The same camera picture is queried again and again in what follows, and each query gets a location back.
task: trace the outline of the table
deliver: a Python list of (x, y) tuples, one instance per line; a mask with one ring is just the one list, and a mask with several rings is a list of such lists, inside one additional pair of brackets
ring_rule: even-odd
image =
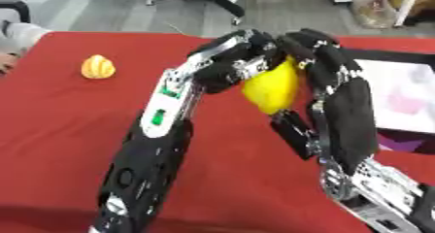
[[(435, 50), (434, 40), (342, 40), (354, 48)], [(111, 157), (162, 70), (205, 42), (145, 33), (44, 37), (0, 81), (0, 230), (85, 232)], [(82, 62), (95, 53), (114, 61), (112, 79), (81, 76)], [(304, 100), (302, 89), (294, 107)], [(191, 148), (151, 232), (368, 233), (322, 193), (316, 162), (300, 160), (238, 88), (205, 97), (194, 122)], [(377, 158), (435, 183), (433, 157)]]

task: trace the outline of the tablet screen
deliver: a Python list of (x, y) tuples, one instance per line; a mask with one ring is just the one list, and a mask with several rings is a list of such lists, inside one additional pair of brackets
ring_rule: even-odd
[(356, 60), (379, 128), (435, 134), (435, 73), (427, 64)]

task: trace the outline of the robotic arm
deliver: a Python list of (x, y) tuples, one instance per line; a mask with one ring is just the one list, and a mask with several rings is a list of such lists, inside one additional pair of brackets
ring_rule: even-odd
[(373, 159), (378, 143), (370, 87), (356, 62), (338, 41), (313, 30), (278, 41), (307, 74), (314, 129), (290, 111), (273, 115), (271, 125), (302, 159), (318, 157), (323, 191), (375, 232), (435, 232), (435, 187)]
[[(279, 58), (276, 51), (268, 35), (241, 30), (191, 53), (178, 68), (165, 70), (106, 174), (98, 195), (99, 212), (89, 232), (142, 232), (177, 175), (193, 134), (192, 113), (203, 91), (217, 93), (267, 71)], [(198, 80), (207, 86), (194, 79), (205, 69), (209, 78)]]
[(273, 70), (287, 55), (314, 92), (307, 109), (313, 128), (290, 110), (271, 115), (271, 126), (301, 158), (318, 158), (324, 192), (377, 232), (435, 233), (435, 188), (373, 159), (376, 127), (361, 69), (338, 41), (308, 29), (277, 40), (240, 30), (166, 70), (109, 168), (89, 232), (142, 232), (177, 175), (202, 93), (220, 93)]

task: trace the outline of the gray floor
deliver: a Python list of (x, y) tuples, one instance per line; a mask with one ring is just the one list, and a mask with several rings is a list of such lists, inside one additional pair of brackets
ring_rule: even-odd
[[(215, 37), (235, 30), (232, 16), (206, 0), (23, 0), (32, 11), (33, 22), (54, 30), (183, 32)], [(386, 35), (430, 37), (435, 26), (424, 23), (413, 28), (364, 29), (346, 5), (330, 0), (240, 0), (247, 16), (239, 26), (272, 34), (311, 27), (336, 35)], [(0, 18), (11, 12), (0, 12)]]

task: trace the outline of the red table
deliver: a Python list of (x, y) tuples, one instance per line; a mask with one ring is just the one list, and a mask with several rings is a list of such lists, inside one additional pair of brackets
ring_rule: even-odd
[[(434, 40), (342, 40), (353, 48), (435, 51)], [(0, 231), (85, 232), (112, 155), (162, 70), (205, 41), (170, 34), (46, 36), (0, 81)], [(114, 61), (113, 78), (81, 76), (82, 62), (96, 53)], [(238, 88), (205, 97), (194, 122), (191, 148), (152, 232), (368, 232), (326, 198), (315, 161), (300, 160)], [(383, 152), (378, 159), (435, 182), (434, 157)]]

